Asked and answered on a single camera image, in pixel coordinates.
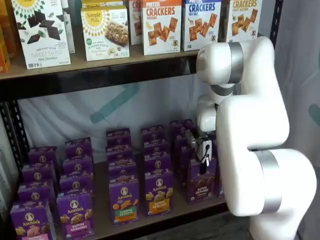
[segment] white robotic arm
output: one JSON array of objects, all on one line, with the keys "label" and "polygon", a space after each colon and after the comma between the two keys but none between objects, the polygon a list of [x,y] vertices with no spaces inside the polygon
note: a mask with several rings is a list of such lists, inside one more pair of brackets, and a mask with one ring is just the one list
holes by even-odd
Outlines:
[{"label": "white robotic arm", "polygon": [[[198,100],[197,123],[203,132],[216,130],[229,210],[252,216],[254,240],[293,240],[316,192],[314,169],[296,150],[251,151],[279,146],[289,135],[271,41],[207,45],[196,68],[212,90]],[[237,83],[241,95],[233,95]]]}]

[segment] purple cracker box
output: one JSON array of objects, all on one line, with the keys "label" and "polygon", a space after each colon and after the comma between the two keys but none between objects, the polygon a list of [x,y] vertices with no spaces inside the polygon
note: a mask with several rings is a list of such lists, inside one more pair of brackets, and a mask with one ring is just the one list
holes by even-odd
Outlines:
[{"label": "purple cracker box", "polygon": [[78,240],[95,234],[91,190],[82,188],[61,192],[56,203],[65,238]]},{"label": "purple cracker box", "polygon": [[109,176],[111,220],[123,225],[139,220],[139,182],[137,174]]},{"label": "purple cracker box", "polygon": [[60,178],[61,191],[68,191],[72,189],[93,189],[94,174],[92,171],[73,172],[62,175]]},{"label": "purple cracker box", "polygon": [[16,202],[10,211],[17,240],[56,240],[48,200]]},{"label": "purple cracker box", "polygon": [[146,172],[144,179],[146,214],[151,217],[170,213],[174,193],[173,172],[170,170],[161,174]]},{"label": "purple cracker box", "polygon": [[64,144],[64,149],[68,159],[79,156],[92,158],[93,151],[90,137],[67,141]]},{"label": "purple cracker box", "polygon": [[62,164],[64,174],[71,174],[73,172],[81,172],[83,170],[93,172],[94,164],[91,157],[74,157],[72,159],[66,159]]}]

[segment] bunny logo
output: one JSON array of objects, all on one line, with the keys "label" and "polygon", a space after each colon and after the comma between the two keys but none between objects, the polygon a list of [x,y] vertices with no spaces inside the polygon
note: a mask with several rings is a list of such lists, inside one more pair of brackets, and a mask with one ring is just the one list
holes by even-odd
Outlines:
[{"label": "bunny logo", "polygon": [[163,184],[164,184],[164,181],[161,178],[157,179],[156,182],[155,182],[155,185],[158,188],[160,188]]},{"label": "bunny logo", "polygon": [[40,172],[35,172],[33,176],[34,176],[34,179],[35,179],[35,180],[38,180],[38,181],[39,181],[39,180],[42,179],[42,176],[41,176]]},{"label": "bunny logo", "polygon": [[25,216],[24,216],[25,220],[27,220],[28,222],[32,222],[35,219],[35,216],[31,213],[28,212]]},{"label": "bunny logo", "polygon": [[40,156],[39,157],[39,161],[40,161],[40,163],[45,163],[46,161],[47,161],[47,158],[45,157],[45,156]]},{"label": "bunny logo", "polygon": [[72,201],[70,202],[70,207],[71,207],[72,209],[76,209],[78,206],[79,206],[79,203],[78,203],[77,200],[72,200]]},{"label": "bunny logo", "polygon": [[37,201],[40,198],[40,195],[37,192],[33,192],[33,193],[31,193],[31,198],[32,198],[32,200]]},{"label": "bunny logo", "polygon": [[123,188],[121,188],[121,194],[122,195],[127,195],[128,194],[128,188],[126,188],[126,187],[123,187]]},{"label": "bunny logo", "polygon": [[83,152],[83,150],[82,150],[81,147],[77,147],[76,150],[75,150],[75,153],[76,153],[77,155],[79,155],[79,156],[82,154],[82,152]]}]

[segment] cracker box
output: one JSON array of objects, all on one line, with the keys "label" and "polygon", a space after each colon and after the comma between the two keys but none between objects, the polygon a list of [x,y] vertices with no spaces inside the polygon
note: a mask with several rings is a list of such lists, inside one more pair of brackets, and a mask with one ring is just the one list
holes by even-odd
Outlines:
[{"label": "cracker box", "polygon": [[114,225],[139,220],[139,182],[136,173],[109,176],[109,199]]},{"label": "cracker box", "polygon": [[162,215],[172,211],[172,195],[174,193],[174,174],[164,171],[161,174],[146,172],[145,208],[148,216]]},{"label": "cracker box", "polygon": [[62,164],[64,174],[71,174],[73,172],[81,172],[86,170],[93,172],[94,164],[92,158],[88,156],[73,157],[72,159],[65,159]]},{"label": "cracker box", "polygon": [[131,45],[142,43],[141,1],[129,0],[130,42]]},{"label": "cracker box", "polygon": [[61,192],[56,204],[66,239],[84,239],[95,234],[91,190],[82,188]]},{"label": "cracker box", "polygon": [[87,61],[129,57],[125,6],[82,8],[81,19]]},{"label": "cracker box", "polygon": [[27,69],[69,65],[60,0],[12,0]]},{"label": "cracker box", "polygon": [[182,0],[142,0],[144,55],[178,53]]},{"label": "cracker box", "polygon": [[221,0],[183,0],[184,51],[198,50],[218,41],[220,9]]},{"label": "cracker box", "polygon": [[92,158],[92,146],[90,137],[80,138],[77,140],[67,141],[64,144],[65,155],[68,159],[74,157]]},{"label": "cracker box", "polygon": [[262,0],[223,0],[220,42],[240,42],[258,36]]},{"label": "cracker box", "polygon": [[74,34],[72,31],[71,17],[70,17],[70,8],[68,0],[61,0],[65,30],[66,30],[66,38],[68,40],[69,53],[76,53],[75,42],[74,42]]},{"label": "cracker box", "polygon": [[10,215],[17,240],[57,239],[48,200],[16,202]]},{"label": "cracker box", "polygon": [[94,174],[91,171],[74,172],[60,177],[61,191],[72,189],[93,189]]}]

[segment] pretzel crackers box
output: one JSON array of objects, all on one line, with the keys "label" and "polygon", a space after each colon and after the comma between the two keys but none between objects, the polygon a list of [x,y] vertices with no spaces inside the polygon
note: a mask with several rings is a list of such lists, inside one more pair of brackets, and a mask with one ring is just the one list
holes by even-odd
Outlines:
[{"label": "pretzel crackers box", "polygon": [[16,202],[10,215],[17,240],[57,239],[48,200]]},{"label": "pretzel crackers box", "polygon": [[223,0],[221,42],[239,42],[257,38],[262,0]]},{"label": "pretzel crackers box", "polygon": [[178,53],[182,0],[142,0],[144,55]]},{"label": "pretzel crackers box", "polygon": [[183,0],[182,49],[198,50],[216,43],[219,34],[221,0]]},{"label": "pretzel crackers box", "polygon": [[125,6],[82,8],[81,19],[87,61],[129,57]]},{"label": "pretzel crackers box", "polygon": [[114,225],[139,220],[139,182],[136,173],[109,176],[109,200]]}]

